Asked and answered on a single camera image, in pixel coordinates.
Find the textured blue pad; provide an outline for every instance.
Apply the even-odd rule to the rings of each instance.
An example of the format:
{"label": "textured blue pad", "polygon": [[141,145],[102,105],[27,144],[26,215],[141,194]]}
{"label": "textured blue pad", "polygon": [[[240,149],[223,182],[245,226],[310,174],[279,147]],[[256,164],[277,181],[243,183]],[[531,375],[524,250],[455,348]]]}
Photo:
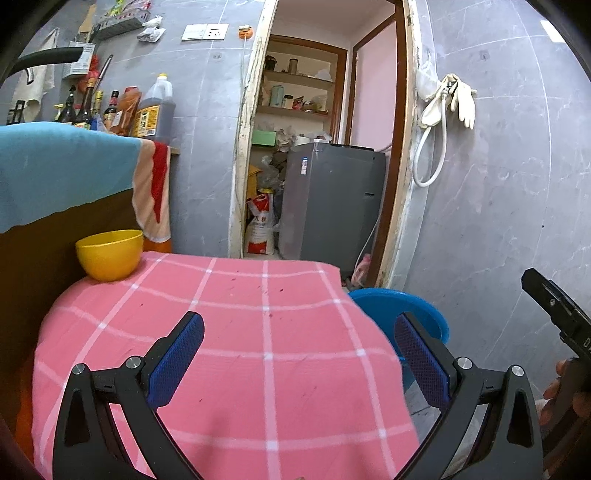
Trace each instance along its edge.
{"label": "textured blue pad", "polygon": [[153,410],[168,405],[203,342],[204,334],[205,327],[201,315],[193,315],[154,368],[150,375],[150,388],[146,398]]}
{"label": "textured blue pad", "polygon": [[427,403],[445,410],[451,401],[447,375],[405,314],[396,319],[394,338]]}

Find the blue towel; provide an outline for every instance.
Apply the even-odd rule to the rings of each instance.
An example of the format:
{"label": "blue towel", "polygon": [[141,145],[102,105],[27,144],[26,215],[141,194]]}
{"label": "blue towel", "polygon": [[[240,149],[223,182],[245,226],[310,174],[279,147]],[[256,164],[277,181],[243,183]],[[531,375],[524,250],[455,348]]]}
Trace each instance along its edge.
{"label": "blue towel", "polygon": [[0,233],[130,189],[139,147],[55,122],[0,127]]}

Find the power outlet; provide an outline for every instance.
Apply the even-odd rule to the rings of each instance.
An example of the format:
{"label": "power outlet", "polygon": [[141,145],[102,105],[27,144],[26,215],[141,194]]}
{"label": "power outlet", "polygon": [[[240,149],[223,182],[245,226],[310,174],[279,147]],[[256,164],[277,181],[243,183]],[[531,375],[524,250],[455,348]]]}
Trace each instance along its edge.
{"label": "power outlet", "polygon": [[204,40],[223,40],[228,33],[227,23],[208,24],[203,35]]}

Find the pink checkered tablecloth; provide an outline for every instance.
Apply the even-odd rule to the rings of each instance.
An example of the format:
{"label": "pink checkered tablecloth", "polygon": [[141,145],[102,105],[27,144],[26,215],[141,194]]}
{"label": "pink checkered tablecloth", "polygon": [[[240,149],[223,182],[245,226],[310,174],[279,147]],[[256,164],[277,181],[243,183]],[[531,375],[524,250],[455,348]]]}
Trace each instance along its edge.
{"label": "pink checkered tablecloth", "polygon": [[[205,340],[158,413],[206,480],[387,480],[418,447],[401,367],[335,267],[145,253],[125,281],[79,281],[43,321],[35,353],[35,464],[51,478],[73,365],[144,355],[188,310]],[[119,406],[137,469],[150,469]]]}

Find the yellow bowl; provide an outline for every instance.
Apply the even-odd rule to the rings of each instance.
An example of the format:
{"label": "yellow bowl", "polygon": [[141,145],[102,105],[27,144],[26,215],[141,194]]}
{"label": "yellow bowl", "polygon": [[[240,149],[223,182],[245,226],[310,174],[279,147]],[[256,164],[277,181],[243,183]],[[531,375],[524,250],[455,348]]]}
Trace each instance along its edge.
{"label": "yellow bowl", "polygon": [[85,272],[98,281],[123,280],[139,264],[144,249],[141,230],[117,230],[76,242],[76,255]]}

